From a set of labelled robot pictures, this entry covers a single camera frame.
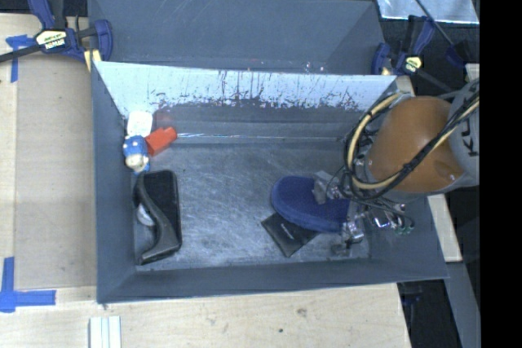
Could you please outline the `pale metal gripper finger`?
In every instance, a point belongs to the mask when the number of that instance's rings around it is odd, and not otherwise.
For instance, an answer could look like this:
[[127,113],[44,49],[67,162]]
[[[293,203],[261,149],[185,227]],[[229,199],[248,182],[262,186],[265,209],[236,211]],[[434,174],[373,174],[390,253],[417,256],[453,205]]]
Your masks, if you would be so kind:
[[339,239],[331,245],[331,251],[335,256],[349,256],[354,245],[360,244],[365,237],[357,218],[347,218],[339,232]]
[[340,198],[339,180],[335,175],[329,174],[324,170],[317,171],[313,175],[313,182],[312,194],[318,205]]

